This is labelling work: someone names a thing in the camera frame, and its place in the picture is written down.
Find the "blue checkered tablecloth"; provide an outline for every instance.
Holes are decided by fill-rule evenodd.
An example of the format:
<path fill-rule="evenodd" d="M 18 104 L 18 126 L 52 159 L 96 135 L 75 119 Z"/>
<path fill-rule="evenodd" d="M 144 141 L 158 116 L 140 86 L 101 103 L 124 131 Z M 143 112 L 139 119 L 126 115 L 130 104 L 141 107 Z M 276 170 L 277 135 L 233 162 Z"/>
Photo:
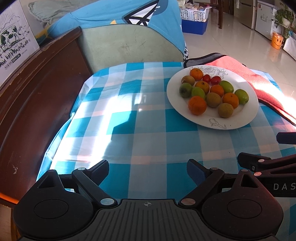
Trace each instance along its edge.
<path fill-rule="evenodd" d="M 186 173 L 190 158 L 238 173 L 240 152 L 271 158 L 296 154 L 295 146 L 276 141 L 278 132 L 296 127 L 265 105 L 236 130 L 209 129 L 178 114 L 166 87 L 182 68 L 174 62 L 133 63 L 95 73 L 48 148 L 38 178 L 48 169 L 71 173 L 107 159 L 110 173 L 100 187 L 114 198 L 179 200 L 195 188 Z M 269 74 L 254 72 L 277 86 Z M 277 237 L 296 240 L 296 198 L 277 200 L 284 210 Z"/>

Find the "orange smiley bucket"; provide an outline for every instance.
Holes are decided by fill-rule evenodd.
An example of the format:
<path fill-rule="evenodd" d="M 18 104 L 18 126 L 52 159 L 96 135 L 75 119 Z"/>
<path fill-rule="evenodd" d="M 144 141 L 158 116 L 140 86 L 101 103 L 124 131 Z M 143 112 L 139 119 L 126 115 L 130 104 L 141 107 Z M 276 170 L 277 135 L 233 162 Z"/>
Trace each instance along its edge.
<path fill-rule="evenodd" d="M 276 32 L 272 33 L 271 46 L 275 49 L 281 49 L 284 37 Z"/>

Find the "white plate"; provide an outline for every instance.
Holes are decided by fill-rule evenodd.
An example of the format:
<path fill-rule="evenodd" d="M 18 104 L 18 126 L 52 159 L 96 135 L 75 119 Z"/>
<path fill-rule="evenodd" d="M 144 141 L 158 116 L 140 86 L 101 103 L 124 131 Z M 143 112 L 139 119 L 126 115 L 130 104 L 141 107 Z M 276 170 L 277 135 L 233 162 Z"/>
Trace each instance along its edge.
<path fill-rule="evenodd" d="M 248 103 L 239 105 L 234 110 L 232 116 L 227 119 L 220 118 L 217 108 L 211 108 L 209 106 L 202 115 L 193 115 L 187 105 L 190 98 L 184 99 L 179 94 L 182 77 L 189 75 L 190 70 L 193 68 L 199 68 L 204 74 L 209 74 L 211 77 L 220 76 L 222 80 L 226 80 L 233 85 L 234 92 L 237 89 L 245 90 L 249 95 Z M 167 95 L 174 109 L 188 120 L 201 126 L 220 130 L 237 129 L 249 124 L 257 115 L 259 106 L 256 93 L 247 81 L 228 69 L 210 65 L 192 66 L 176 73 L 168 82 Z"/>

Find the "red cherry tomato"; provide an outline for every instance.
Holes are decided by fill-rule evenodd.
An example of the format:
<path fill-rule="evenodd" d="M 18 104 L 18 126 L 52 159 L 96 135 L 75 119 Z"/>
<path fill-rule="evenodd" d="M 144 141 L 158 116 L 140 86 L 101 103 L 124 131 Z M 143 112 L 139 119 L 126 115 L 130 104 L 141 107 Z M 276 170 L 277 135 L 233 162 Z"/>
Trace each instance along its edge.
<path fill-rule="evenodd" d="M 202 78 L 202 80 L 204 82 L 210 83 L 211 82 L 211 76 L 209 76 L 208 74 L 205 74 Z"/>
<path fill-rule="evenodd" d="M 220 76 L 214 76 L 211 78 L 211 84 L 212 85 L 218 85 L 221 82 L 221 77 Z"/>

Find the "plastic basket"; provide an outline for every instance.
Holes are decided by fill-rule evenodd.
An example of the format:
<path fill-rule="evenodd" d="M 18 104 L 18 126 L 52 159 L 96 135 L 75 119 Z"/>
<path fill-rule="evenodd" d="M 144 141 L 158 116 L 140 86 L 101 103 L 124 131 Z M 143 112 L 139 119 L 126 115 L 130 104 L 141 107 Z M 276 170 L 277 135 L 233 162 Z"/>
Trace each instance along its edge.
<path fill-rule="evenodd" d="M 208 19 L 210 9 L 206 8 L 204 11 L 197 11 L 192 9 L 180 9 L 180 11 L 181 11 L 181 19 L 205 22 Z"/>
<path fill-rule="evenodd" d="M 190 21 L 182 19 L 182 32 L 203 35 L 207 30 L 207 22 Z"/>

